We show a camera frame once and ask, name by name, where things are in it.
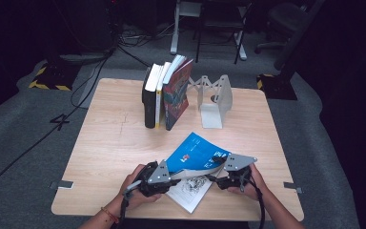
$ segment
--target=open book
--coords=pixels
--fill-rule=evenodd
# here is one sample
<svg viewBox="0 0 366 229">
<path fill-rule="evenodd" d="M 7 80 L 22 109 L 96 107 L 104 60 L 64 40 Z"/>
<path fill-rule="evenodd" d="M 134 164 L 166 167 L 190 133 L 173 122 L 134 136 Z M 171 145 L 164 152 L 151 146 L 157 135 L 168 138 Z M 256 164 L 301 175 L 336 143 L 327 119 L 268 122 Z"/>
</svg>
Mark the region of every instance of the open book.
<svg viewBox="0 0 366 229">
<path fill-rule="evenodd" d="M 223 163 L 214 156 L 225 157 L 230 152 L 221 149 L 201 136 L 191 133 L 166 160 L 172 179 L 181 181 L 166 194 L 192 213 L 212 185 L 204 175 L 218 175 Z"/>
</svg>

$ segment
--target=chair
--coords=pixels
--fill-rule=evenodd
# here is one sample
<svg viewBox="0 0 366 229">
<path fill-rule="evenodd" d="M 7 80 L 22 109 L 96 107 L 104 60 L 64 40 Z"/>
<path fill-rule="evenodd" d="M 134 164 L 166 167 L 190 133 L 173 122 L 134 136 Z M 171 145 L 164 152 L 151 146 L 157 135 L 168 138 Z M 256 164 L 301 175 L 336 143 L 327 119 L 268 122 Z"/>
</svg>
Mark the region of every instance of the chair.
<svg viewBox="0 0 366 229">
<path fill-rule="evenodd" d="M 254 52 L 259 54 L 264 49 L 280 49 L 293 37 L 308 17 L 307 6 L 297 6 L 294 3 L 281 3 L 268 11 L 268 40 L 275 40 L 259 44 Z"/>
<path fill-rule="evenodd" d="M 195 63 L 198 62 L 198 55 L 200 53 L 201 45 L 223 45 L 235 46 L 236 57 L 234 63 L 236 64 L 239 56 L 242 40 L 244 37 L 245 18 L 250 8 L 249 0 L 204 0 L 201 5 L 200 16 L 198 20 L 197 29 L 194 32 L 193 39 L 198 33 L 197 52 L 195 55 Z M 242 14 L 238 7 L 245 7 L 245 12 Z M 229 32 L 231 35 L 228 40 L 223 43 L 204 42 L 203 31 L 217 31 Z"/>
</svg>

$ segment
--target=person's right hand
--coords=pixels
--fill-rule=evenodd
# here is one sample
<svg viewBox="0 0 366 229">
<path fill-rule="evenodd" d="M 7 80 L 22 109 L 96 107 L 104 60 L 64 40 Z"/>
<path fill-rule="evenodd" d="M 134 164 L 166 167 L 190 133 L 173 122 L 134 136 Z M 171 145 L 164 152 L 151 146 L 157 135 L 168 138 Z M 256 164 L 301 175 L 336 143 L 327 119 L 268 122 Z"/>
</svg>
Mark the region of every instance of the person's right hand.
<svg viewBox="0 0 366 229">
<path fill-rule="evenodd" d="M 249 167 L 251 168 L 252 177 L 254 178 L 254 183 L 256 184 L 257 188 L 259 188 L 262 193 L 269 191 L 266 183 L 264 182 L 263 177 L 261 176 L 260 172 L 257 170 L 254 163 L 250 164 Z M 240 189 L 238 187 L 229 187 L 227 190 L 228 190 L 228 192 L 231 192 L 231 193 L 246 195 L 249 198 L 258 200 L 257 192 L 254 189 L 254 187 L 252 186 L 252 184 L 250 184 L 250 183 L 246 184 L 245 190 L 243 193 L 240 192 Z"/>
</svg>

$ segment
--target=human hand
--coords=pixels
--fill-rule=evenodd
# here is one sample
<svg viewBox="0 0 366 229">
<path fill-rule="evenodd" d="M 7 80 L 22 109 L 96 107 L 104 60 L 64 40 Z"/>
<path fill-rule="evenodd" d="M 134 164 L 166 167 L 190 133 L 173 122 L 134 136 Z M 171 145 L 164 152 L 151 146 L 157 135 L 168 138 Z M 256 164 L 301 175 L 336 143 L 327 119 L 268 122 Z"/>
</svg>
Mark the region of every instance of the human hand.
<svg viewBox="0 0 366 229">
<path fill-rule="evenodd" d="M 132 184 L 135 178 L 138 176 L 139 172 L 145 167 L 143 164 L 139 164 L 132 174 L 127 175 L 126 179 L 124 180 L 123 184 L 121 185 L 120 191 L 115 198 L 123 198 L 123 192 L 127 189 L 127 187 Z M 134 209 L 143 203 L 151 203 L 155 202 L 161 198 L 161 194 L 155 194 L 150 197 L 145 197 L 138 189 L 132 191 L 132 198 L 129 200 L 129 206 L 127 207 L 128 210 Z"/>
<path fill-rule="evenodd" d="M 249 167 L 252 171 L 252 178 L 254 183 L 256 184 L 257 188 L 260 189 L 262 193 L 269 191 L 266 183 L 264 182 L 263 176 L 260 174 L 260 172 L 257 170 L 254 163 L 250 164 Z M 245 195 L 251 199 L 258 200 L 257 192 L 252 184 L 247 183 L 245 185 L 244 192 L 242 193 L 238 187 L 229 187 L 228 192 Z"/>
</svg>

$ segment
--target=wooden table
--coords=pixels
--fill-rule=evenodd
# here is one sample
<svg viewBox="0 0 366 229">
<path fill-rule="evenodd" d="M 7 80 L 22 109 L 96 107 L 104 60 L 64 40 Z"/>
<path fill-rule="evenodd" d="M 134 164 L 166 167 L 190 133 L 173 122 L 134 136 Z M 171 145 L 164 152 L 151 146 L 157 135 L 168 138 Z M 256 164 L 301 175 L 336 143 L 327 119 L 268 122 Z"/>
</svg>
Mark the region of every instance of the wooden table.
<svg viewBox="0 0 366 229">
<path fill-rule="evenodd" d="M 270 189 L 298 219 L 303 211 L 265 95 L 259 90 L 233 89 L 234 104 L 223 129 L 203 129 L 197 91 L 188 91 L 189 108 L 171 131 L 144 126 L 142 81 L 102 79 L 76 140 L 63 180 L 72 189 L 59 189 L 52 204 L 57 215 L 92 216 L 115 197 L 126 175 L 138 163 L 166 159 L 191 133 L 230 152 L 255 156 Z M 141 219 L 260 220 L 258 202 L 220 190 L 213 184 L 192 214 L 168 196 L 126 214 Z"/>
</svg>

